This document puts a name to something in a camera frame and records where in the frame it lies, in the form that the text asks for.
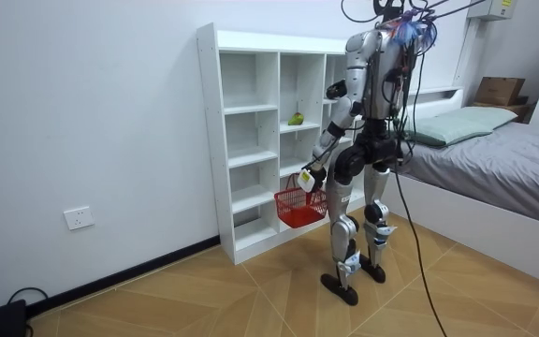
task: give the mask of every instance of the mattress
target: mattress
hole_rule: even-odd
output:
[[[539,220],[539,126],[510,123],[443,149],[417,144],[418,180]]]

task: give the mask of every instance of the pillow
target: pillow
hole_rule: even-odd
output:
[[[413,124],[408,125],[412,137]],[[432,118],[417,119],[415,125],[417,131],[415,141],[434,147],[448,146],[492,133],[489,127],[448,113]]]
[[[517,118],[517,115],[514,112],[506,109],[478,107],[467,107],[458,110],[452,110],[438,117],[444,117],[448,115],[455,115],[465,121],[478,123],[492,130],[497,127],[503,126]]]

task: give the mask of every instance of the wooden floor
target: wooden floor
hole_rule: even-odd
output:
[[[353,216],[361,219],[360,212]],[[36,337],[439,336],[405,221],[384,251],[387,280],[353,276],[359,305],[325,290],[328,226],[234,266],[220,248],[33,320]],[[423,227],[432,297],[448,335],[539,337],[539,281]],[[365,242],[362,233],[357,242]]]

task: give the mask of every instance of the power socket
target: power socket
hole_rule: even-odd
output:
[[[91,208],[83,207],[77,210],[65,211],[67,226],[70,230],[87,227],[95,224]]]

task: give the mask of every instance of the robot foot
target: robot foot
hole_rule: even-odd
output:
[[[373,281],[379,284],[382,284],[386,281],[386,272],[382,269],[382,267],[380,267],[379,265],[373,267],[371,265],[371,261],[363,255],[361,255],[360,257],[360,262],[361,269],[366,271],[371,276]]]
[[[323,274],[320,278],[322,285],[324,285],[329,291],[340,297],[350,306],[355,306],[359,303],[359,297],[357,292],[349,286],[348,289],[341,287],[341,282],[330,274]]]

